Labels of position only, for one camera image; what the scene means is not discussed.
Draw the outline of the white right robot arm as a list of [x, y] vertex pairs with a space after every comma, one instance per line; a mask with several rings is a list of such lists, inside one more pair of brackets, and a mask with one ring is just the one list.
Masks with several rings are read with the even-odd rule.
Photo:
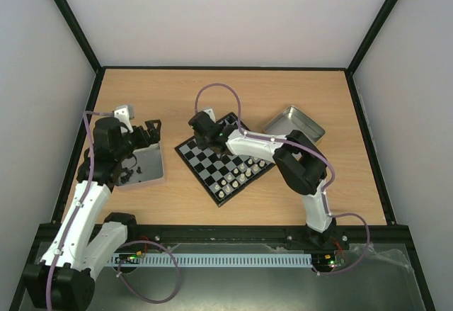
[[322, 249], [333, 241], [336, 219], [326, 197], [327, 171], [333, 167], [313, 142], [301, 131], [288, 135], [251, 132], [241, 123], [223, 126], [205, 112], [197, 112], [189, 121], [196, 143], [218, 155], [246, 155], [275, 164], [285, 183], [302, 197], [306, 213], [306, 240]]

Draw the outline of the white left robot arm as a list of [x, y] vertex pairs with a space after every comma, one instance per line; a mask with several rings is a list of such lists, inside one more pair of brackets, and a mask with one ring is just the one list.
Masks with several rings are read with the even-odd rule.
[[116, 213], [93, 236], [96, 220], [123, 172], [122, 163], [138, 149], [159, 143], [161, 121], [132, 126], [116, 113], [101, 114], [94, 127], [87, 129], [87, 139], [88, 149], [66, 217], [40, 262], [26, 265], [22, 273], [36, 308], [88, 308], [100, 271], [137, 224], [133, 215]]

